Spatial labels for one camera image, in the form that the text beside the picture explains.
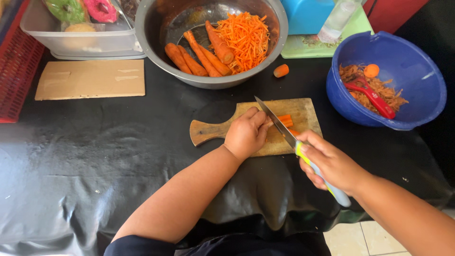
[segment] green tray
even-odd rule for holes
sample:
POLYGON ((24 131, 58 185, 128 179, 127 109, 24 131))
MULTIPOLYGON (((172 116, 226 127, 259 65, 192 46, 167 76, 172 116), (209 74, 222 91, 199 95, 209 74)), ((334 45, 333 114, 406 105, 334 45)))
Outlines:
POLYGON ((341 33, 338 43, 323 43, 317 35, 291 35, 286 39, 281 56, 285 59, 333 57, 335 49, 344 38, 366 31, 374 34, 364 9, 360 7, 341 33))

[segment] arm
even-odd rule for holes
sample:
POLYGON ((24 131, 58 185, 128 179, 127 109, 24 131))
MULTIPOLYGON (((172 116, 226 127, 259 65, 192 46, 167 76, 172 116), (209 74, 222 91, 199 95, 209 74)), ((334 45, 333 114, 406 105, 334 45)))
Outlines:
MULTIPOLYGON (((455 255, 455 220, 400 186, 368 173, 313 131, 297 139, 313 145, 304 145, 302 152, 321 169, 327 182, 353 196, 413 256, 455 255)), ((300 166, 316 187, 327 189, 302 159, 300 166)))
POLYGON ((177 243, 240 164, 265 144, 270 119, 253 107, 234 120, 224 144, 174 175, 131 214, 114 240, 137 235, 177 243))

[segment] tiled floor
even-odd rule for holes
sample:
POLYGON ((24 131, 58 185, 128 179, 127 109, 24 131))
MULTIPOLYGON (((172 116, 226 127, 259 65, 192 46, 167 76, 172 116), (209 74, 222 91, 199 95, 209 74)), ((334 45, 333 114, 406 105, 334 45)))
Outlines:
POLYGON ((324 237, 332 256, 411 256, 376 221, 337 224, 324 237))

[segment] red vegetable peeler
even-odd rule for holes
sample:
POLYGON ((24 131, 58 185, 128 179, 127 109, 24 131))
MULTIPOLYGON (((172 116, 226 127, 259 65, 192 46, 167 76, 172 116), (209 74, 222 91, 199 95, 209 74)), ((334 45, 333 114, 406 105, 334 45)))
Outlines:
POLYGON ((379 95, 377 95, 368 86, 368 83, 365 80, 365 78, 356 77, 354 80, 352 80, 348 83, 345 83, 345 82, 343 82, 343 83, 344 83, 344 86, 346 86, 346 88, 348 88, 348 89, 363 92, 367 96, 367 98, 371 101, 373 106, 375 106, 378 109, 381 116, 383 116, 385 118, 389 118, 389 119, 395 118, 395 112, 387 105, 387 103, 385 103, 385 101, 381 97, 379 97, 379 95), (362 82, 364 85, 362 87, 358 87, 357 85, 355 85, 355 82, 357 82, 357 81, 362 82))

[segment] sleeve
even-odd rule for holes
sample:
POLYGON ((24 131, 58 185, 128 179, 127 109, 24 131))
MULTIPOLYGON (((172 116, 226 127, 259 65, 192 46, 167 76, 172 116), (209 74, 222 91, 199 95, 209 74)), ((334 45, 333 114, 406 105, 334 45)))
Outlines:
POLYGON ((140 236, 124 236, 112 242, 104 256, 174 256, 175 244, 140 236))

